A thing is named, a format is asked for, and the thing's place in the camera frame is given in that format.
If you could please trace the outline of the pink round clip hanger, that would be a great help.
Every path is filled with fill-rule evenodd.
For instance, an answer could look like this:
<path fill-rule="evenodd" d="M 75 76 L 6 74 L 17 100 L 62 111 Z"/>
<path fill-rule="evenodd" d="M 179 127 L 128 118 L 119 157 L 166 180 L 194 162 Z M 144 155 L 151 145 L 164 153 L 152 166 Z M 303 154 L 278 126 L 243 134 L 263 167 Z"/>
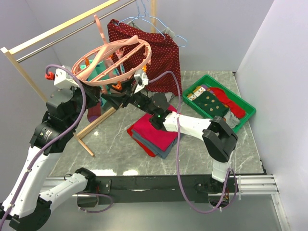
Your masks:
<path fill-rule="evenodd" d="M 148 42 L 139 39 L 136 35 L 132 36 L 129 39 L 107 42 L 98 16 L 94 15 L 94 19 L 102 37 L 103 45 L 91 50 L 90 52 L 82 56 L 73 65 L 72 72 L 79 80 L 89 86 L 100 87 L 113 83 L 119 85 L 120 82 L 130 79 L 137 70 L 142 69 L 144 66 L 151 63 L 152 49 Z M 142 48 L 145 49 L 145 53 L 143 54 L 145 58 L 139 65 L 125 72 L 124 74 L 113 74 L 113 71 L 118 68 L 121 63 L 123 64 L 129 57 L 137 53 Z M 115 55 L 115 52 L 119 49 L 124 50 L 123 57 L 120 60 L 118 60 L 117 56 Z M 95 69 L 96 65 L 101 61 L 103 61 L 105 64 L 105 71 L 101 72 L 91 81 L 86 81 L 89 75 Z M 80 69 L 80 65 L 82 64 L 86 64 L 87 66 L 83 70 Z M 109 79 L 102 80 L 102 78 L 107 75 L 109 75 Z M 107 93 L 105 87 L 102 89 L 102 93 Z"/>

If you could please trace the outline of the dark green dotted sock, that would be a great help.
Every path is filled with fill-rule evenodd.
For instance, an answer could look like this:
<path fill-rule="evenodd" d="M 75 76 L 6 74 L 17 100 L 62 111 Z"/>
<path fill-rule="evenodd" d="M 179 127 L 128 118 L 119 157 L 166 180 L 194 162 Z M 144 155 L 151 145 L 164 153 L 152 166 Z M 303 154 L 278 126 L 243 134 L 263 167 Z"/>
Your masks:
<path fill-rule="evenodd" d="M 200 111 L 199 113 L 203 117 L 224 117 L 229 111 L 228 107 L 226 107 L 216 96 L 208 91 L 205 91 L 201 95 L 197 96 L 192 102 L 198 107 Z"/>

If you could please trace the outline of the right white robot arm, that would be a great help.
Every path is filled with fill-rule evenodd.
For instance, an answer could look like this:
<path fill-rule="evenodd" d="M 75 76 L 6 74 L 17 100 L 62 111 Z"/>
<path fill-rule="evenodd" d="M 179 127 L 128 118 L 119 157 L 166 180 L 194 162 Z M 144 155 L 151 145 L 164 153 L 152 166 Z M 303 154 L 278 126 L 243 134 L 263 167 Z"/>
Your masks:
<path fill-rule="evenodd" d="M 236 147 L 238 136 L 222 117 L 201 119 L 180 114 L 169 109 L 166 96 L 156 93 L 151 97 L 141 92 L 126 88 L 121 93 L 103 94 L 115 109 L 132 104 L 149 113 L 150 123 L 157 130 L 180 132 L 205 143 L 209 155 L 213 159 L 211 186 L 213 190 L 222 192 L 228 186 L 227 175 L 231 170 L 231 156 Z"/>

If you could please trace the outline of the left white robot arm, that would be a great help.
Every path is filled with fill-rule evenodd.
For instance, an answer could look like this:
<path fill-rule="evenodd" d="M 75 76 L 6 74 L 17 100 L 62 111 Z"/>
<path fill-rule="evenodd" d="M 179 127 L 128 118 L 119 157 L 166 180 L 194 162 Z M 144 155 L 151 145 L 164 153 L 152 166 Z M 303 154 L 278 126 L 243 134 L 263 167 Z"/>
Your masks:
<path fill-rule="evenodd" d="M 100 99 L 99 87 L 58 89 L 46 102 L 47 111 L 34 131 L 24 167 L 7 199 L 0 205 L 0 217 L 16 231 L 37 231 L 51 213 L 76 193 L 96 189 L 95 174 L 80 168 L 59 185 L 42 192 L 45 179 L 72 139 L 87 108 Z"/>

